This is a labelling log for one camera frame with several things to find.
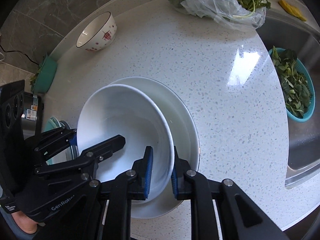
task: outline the metal screw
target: metal screw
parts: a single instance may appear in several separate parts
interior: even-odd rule
[[[187,174],[188,174],[190,177],[193,177],[193,176],[195,176],[195,175],[197,174],[197,172],[194,171],[194,170],[188,170],[188,171],[187,171]]]
[[[97,187],[98,185],[99,185],[99,181],[96,179],[89,182],[90,187]]]
[[[89,174],[88,173],[82,173],[81,174],[81,179],[88,180],[89,179]]]
[[[128,176],[132,177],[134,175],[136,175],[136,171],[134,170],[128,170],[125,174],[127,174]]]
[[[231,179],[224,179],[223,184],[228,187],[231,187],[233,185],[233,181]]]
[[[88,153],[86,154],[86,156],[87,156],[87,157],[92,157],[92,156],[93,156],[93,152],[88,152]]]

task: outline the green plastic basket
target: green plastic basket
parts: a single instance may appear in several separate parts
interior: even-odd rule
[[[282,48],[276,48],[276,51],[278,53],[280,53],[284,50],[285,49],[282,49]],[[272,49],[269,50],[269,55],[270,55],[270,57],[272,56]],[[308,81],[307,87],[311,93],[310,104],[308,107],[308,111],[306,111],[304,113],[303,118],[295,117],[293,114],[290,113],[290,111],[288,109],[287,109],[287,116],[296,122],[306,122],[310,119],[310,117],[313,115],[313,112],[315,110],[315,105],[316,105],[315,89],[313,87],[313,83],[312,83],[312,80],[311,80],[310,75],[308,73],[308,70],[305,68],[305,66],[302,64],[302,62],[299,59],[297,59],[296,70],[297,70],[297,72],[304,74],[307,81]]]
[[[36,79],[35,85],[31,88],[32,93],[46,93],[51,87],[53,78],[57,71],[57,63],[45,55],[42,63],[39,65],[40,72]]]

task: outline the camera lens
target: camera lens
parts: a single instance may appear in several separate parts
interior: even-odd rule
[[[5,123],[7,124],[7,127],[11,124],[11,107],[7,105],[7,108],[5,109]]]
[[[23,108],[23,94],[20,96],[20,107]]]
[[[19,112],[18,103],[19,103],[19,99],[18,99],[18,96],[16,96],[13,101],[13,114],[15,118],[17,118],[18,112]]]

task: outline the white cable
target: white cable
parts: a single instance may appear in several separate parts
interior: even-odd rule
[[[1,54],[2,57],[3,57],[2,59],[0,59],[0,62],[1,62],[1,61],[4,61],[4,55],[3,55],[1,52],[0,52],[0,54]]]

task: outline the plastic bag of vegetables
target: plastic bag of vegetables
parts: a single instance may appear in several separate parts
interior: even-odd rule
[[[169,0],[176,10],[211,17],[217,23],[240,31],[250,31],[261,27],[266,17],[268,0]]]

